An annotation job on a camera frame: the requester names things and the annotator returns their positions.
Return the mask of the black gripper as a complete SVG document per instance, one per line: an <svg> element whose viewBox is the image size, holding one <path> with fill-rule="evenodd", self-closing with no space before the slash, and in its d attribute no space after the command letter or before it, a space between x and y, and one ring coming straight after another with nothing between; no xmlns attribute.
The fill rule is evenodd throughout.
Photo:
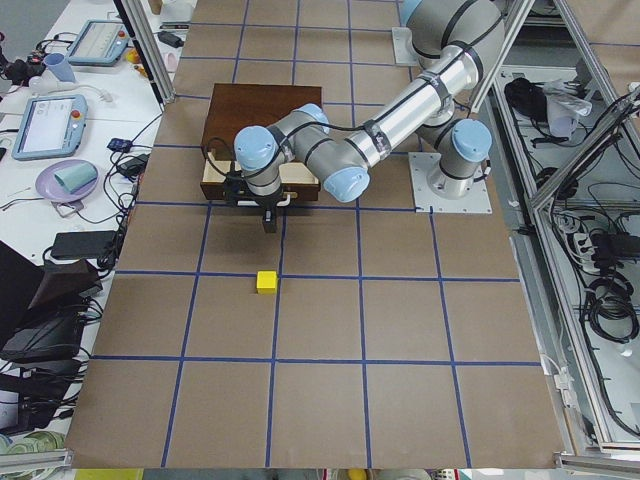
<svg viewBox="0 0 640 480"><path fill-rule="evenodd" d="M285 197L283 195L283 189L281 187L279 187L274 193L271 193L269 195L258 195L250 189L250 184L248 184L246 180L245 182L247 184L247 197L248 197L247 200L257 201L261 197L266 197L271 201L273 200L279 201L280 199ZM275 203L268 204L263 207L262 226L265 233L275 234L277 232L278 215L277 215L277 205Z"/></svg>

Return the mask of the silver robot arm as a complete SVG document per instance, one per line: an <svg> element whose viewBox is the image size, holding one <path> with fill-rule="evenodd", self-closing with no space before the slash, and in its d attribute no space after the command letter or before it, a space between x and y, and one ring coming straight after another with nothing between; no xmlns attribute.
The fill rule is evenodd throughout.
<svg viewBox="0 0 640 480"><path fill-rule="evenodd" d="M298 161L341 203L356 200L370 183L370 170L413 133L439 153L429 177L439 196L457 199L475 181L489 154L489 129L454 116L454 98L474 89L496 65L505 22L491 1L407 1L401 22L409 29L422 72L373 118L336 141L321 107L308 103L268 126L248 126L234 139L241 176L231 182L236 198L262 210L267 233L277 229L276 208L284 189L282 165Z"/></svg>

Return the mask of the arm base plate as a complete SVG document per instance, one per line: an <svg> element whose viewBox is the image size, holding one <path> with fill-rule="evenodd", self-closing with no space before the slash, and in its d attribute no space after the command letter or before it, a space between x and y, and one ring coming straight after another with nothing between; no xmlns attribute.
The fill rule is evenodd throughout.
<svg viewBox="0 0 640 480"><path fill-rule="evenodd" d="M397 66L413 67L419 65L419 57L413 48L412 33L409 28L393 27L391 39Z"/></svg>
<svg viewBox="0 0 640 480"><path fill-rule="evenodd" d="M440 169L439 153L411 152L409 169L415 210L432 214L492 214L492 206L481 168L468 179L453 179Z"/></svg>

